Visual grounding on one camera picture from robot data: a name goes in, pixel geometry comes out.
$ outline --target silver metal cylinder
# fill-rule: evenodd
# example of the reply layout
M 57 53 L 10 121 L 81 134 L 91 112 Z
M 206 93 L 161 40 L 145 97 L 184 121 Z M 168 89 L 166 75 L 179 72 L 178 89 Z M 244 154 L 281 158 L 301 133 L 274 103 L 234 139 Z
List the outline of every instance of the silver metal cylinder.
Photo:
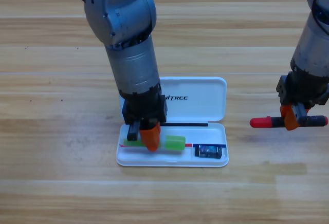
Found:
M 125 94 L 141 94 L 159 83 L 152 37 L 124 50 L 106 47 L 118 90 Z
M 295 64 L 309 74 L 329 77 L 329 36 L 309 15 L 293 55 Z

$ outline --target green foam block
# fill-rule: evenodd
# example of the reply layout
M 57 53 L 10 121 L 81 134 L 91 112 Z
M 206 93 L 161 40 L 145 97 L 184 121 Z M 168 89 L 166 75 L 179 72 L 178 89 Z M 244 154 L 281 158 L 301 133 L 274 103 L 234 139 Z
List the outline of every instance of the green foam block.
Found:
M 172 151 L 183 151 L 185 149 L 185 137 L 166 136 L 166 149 Z
M 185 142 L 186 139 L 183 136 L 166 136 L 164 146 L 167 150 L 183 151 L 185 149 Z M 127 139 L 125 139 L 123 141 L 123 145 L 132 147 L 145 147 L 141 140 L 128 141 Z

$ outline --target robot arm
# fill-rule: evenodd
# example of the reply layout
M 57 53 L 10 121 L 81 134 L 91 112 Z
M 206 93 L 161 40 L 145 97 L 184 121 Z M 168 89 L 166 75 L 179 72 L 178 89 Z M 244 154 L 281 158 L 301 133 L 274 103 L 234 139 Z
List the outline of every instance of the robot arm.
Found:
M 159 145 L 167 105 L 161 94 L 151 32 L 156 24 L 153 0 L 85 0 L 87 21 L 104 44 L 112 72 L 125 99 L 128 140 L 141 140 L 150 151 Z
M 252 127 L 325 126 L 325 116 L 308 116 L 329 98 L 329 0 L 308 0 L 311 12 L 290 62 L 292 71 L 277 85 L 281 117 L 256 118 Z

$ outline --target unitree logo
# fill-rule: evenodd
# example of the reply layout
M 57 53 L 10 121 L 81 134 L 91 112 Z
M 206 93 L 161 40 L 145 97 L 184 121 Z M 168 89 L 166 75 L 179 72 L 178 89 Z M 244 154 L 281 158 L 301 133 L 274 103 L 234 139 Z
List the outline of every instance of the unitree logo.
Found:
M 166 96 L 166 100 L 187 100 L 188 97 L 172 97 L 172 96 Z

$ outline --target case lid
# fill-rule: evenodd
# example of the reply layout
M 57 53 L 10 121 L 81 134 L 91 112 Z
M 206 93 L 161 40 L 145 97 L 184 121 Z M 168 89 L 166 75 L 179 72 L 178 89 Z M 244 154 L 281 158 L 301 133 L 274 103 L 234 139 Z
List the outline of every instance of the case lid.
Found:
M 225 116 L 227 83 L 220 77 L 161 77 L 167 122 L 220 121 Z M 122 110 L 124 99 L 120 97 Z

